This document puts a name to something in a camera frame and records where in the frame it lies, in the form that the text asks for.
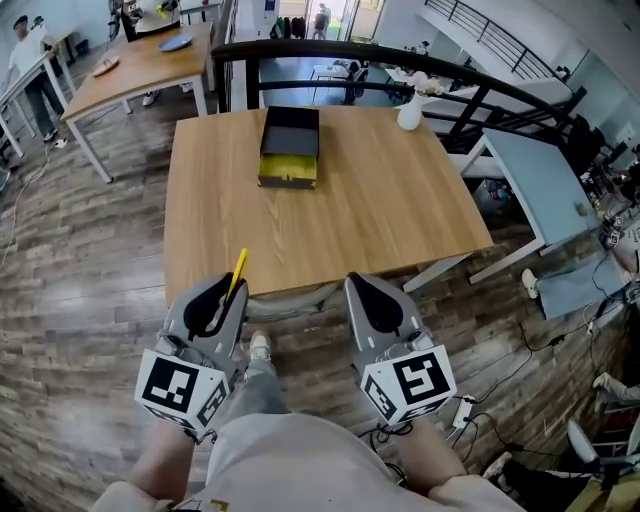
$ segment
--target gray pants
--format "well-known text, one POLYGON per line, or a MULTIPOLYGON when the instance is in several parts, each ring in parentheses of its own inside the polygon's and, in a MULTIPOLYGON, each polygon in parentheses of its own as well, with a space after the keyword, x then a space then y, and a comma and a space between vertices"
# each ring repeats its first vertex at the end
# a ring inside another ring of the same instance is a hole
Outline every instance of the gray pants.
POLYGON ((247 380, 238 390, 217 428, 249 414, 288 414, 284 394, 270 361, 256 359, 249 363, 247 380))
POLYGON ((53 90, 49 76, 46 73, 40 73, 25 87, 24 92, 27 95, 31 110, 33 110, 33 116, 36 118, 36 124, 42 136, 44 137, 48 133, 53 133, 55 127, 51 122, 49 112, 44 104, 43 95, 47 97, 51 108, 59 116, 64 113, 64 108, 60 104, 56 92, 53 90))
POLYGON ((615 256, 597 252, 561 273, 538 280, 537 288, 544 316, 549 320, 571 313, 594 302, 602 302, 627 283, 622 279, 615 256))

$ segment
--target white vase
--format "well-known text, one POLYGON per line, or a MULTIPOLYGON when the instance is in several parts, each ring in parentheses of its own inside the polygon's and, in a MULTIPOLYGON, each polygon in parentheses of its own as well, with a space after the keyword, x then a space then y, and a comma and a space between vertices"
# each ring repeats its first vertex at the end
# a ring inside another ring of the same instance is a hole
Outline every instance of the white vase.
POLYGON ((414 93, 409 103, 400 107, 398 112, 398 126, 403 130, 411 131, 420 126, 422 119, 422 96, 414 93))

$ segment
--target light blue tabletop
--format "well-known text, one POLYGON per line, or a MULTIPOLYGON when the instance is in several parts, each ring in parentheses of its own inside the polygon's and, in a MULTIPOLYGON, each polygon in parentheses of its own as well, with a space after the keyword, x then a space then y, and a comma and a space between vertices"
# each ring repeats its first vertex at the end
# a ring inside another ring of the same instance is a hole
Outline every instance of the light blue tabletop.
POLYGON ((485 129, 484 134, 489 151, 547 245, 598 227, 596 212, 556 146, 497 130, 485 129), (584 207, 585 216, 578 205, 584 207))

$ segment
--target white table leg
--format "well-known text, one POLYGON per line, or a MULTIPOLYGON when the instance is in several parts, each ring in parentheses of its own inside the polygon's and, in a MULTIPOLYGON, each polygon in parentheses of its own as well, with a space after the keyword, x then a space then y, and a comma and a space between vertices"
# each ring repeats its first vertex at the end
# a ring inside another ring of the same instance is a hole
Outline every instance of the white table leg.
POLYGON ((64 57, 59 57, 58 58, 58 63, 60 64, 60 67, 62 68, 62 74, 64 75, 64 79, 67 82, 67 85, 69 86, 69 89, 71 89, 71 96, 75 96, 77 89, 76 89, 76 84, 73 83, 73 78, 71 77, 71 72, 69 71, 69 66, 67 66, 67 59, 65 59, 64 57))
POLYGON ((497 274, 501 270, 504 270, 505 268, 510 267, 514 263, 520 261, 522 258, 525 258, 530 254, 536 252, 541 247, 544 247, 544 241, 540 240, 539 238, 535 238, 524 247, 520 247, 520 249, 518 249, 517 251, 509 254, 509 256, 502 258, 500 261, 494 263, 493 265, 489 265, 484 270, 481 270, 477 274, 472 275, 469 278, 469 282, 471 284, 476 284, 483 279, 492 276, 493 274, 497 274))
POLYGON ((27 127, 27 130, 29 130, 29 134, 31 135, 31 138, 35 137, 36 136, 36 132, 33 129, 33 126, 31 126, 31 123, 29 122, 29 120, 27 119, 27 115, 24 113, 24 110, 22 109, 22 105, 20 105, 20 102, 18 101, 17 98, 15 100, 13 100, 13 106, 15 107, 16 111, 18 112, 18 115, 20 116, 20 119, 22 119, 22 122, 27 127))
POLYGON ((207 112, 207 101, 204 98, 204 86, 202 85, 202 77, 200 75, 193 77, 193 95, 196 97, 196 106, 198 107, 198 116, 204 117, 209 115, 207 112))
POLYGON ((98 171, 98 174, 102 177, 104 181, 106 181, 107 183, 111 183, 113 181, 113 178, 109 175, 109 173, 107 173, 107 171, 105 171, 102 165, 102 162, 93 151, 93 148, 91 147, 91 144, 89 144, 89 141, 85 138, 85 136, 82 134, 80 129, 76 126, 75 121, 69 120, 67 121, 67 125, 69 126, 69 130, 71 130, 71 133, 73 133, 74 137, 80 144, 80 147, 83 149, 83 151, 87 155, 87 158, 89 158, 89 161, 96 168, 96 171, 98 171))
POLYGON ((437 261, 433 265, 431 265, 427 270, 418 274, 416 277, 411 279, 408 283, 406 283, 402 289, 405 292, 412 292, 417 290, 421 286, 424 286, 429 281, 432 281, 436 277, 441 274, 444 274, 450 268, 455 267, 458 263, 464 260, 467 256, 471 255, 471 253, 461 254, 460 256, 453 256, 451 258, 446 258, 444 260, 437 261))
POLYGON ((62 93, 62 89, 60 88, 60 84, 58 83, 58 79, 56 78, 56 74, 53 71, 53 66, 51 66, 51 61, 49 59, 45 59, 43 64, 47 75, 49 75, 49 80, 51 80, 53 90, 56 91, 56 96, 58 96, 60 104, 66 110, 69 107, 69 104, 67 103, 67 98, 65 98, 64 94, 62 93))
POLYGON ((0 127, 4 131, 4 134, 7 136, 7 139, 9 139, 9 142, 13 146, 13 149, 15 150, 15 152, 18 153, 18 156, 20 158, 22 158, 24 156, 24 151, 22 151, 22 149, 18 145, 18 141, 13 136, 13 134, 9 131, 9 127, 7 126, 7 123, 5 122, 2 115, 0 115, 0 127))
POLYGON ((469 155, 467 155, 467 161, 464 164, 464 167, 460 171, 460 175, 464 176, 465 173, 471 168, 471 166, 475 163, 478 157, 487 149, 487 145, 485 144, 484 135, 480 137, 480 140, 476 142, 476 145, 473 146, 473 149, 469 151, 469 155))
POLYGON ((216 88, 215 78, 213 76, 213 59, 211 58, 211 47, 207 51, 207 81, 209 82, 209 92, 213 92, 216 88))

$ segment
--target blue table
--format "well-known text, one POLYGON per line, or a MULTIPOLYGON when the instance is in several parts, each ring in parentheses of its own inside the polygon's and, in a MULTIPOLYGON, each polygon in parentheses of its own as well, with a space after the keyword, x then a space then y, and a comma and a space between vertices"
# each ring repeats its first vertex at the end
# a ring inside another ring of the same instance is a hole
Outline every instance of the blue table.
POLYGON ((461 170, 470 173, 476 159, 488 149, 502 170, 527 216, 534 239, 502 260, 471 276, 478 281, 500 272, 522 258, 551 252, 575 236, 598 227, 598 217, 578 178, 560 150, 512 133, 484 130, 461 170))

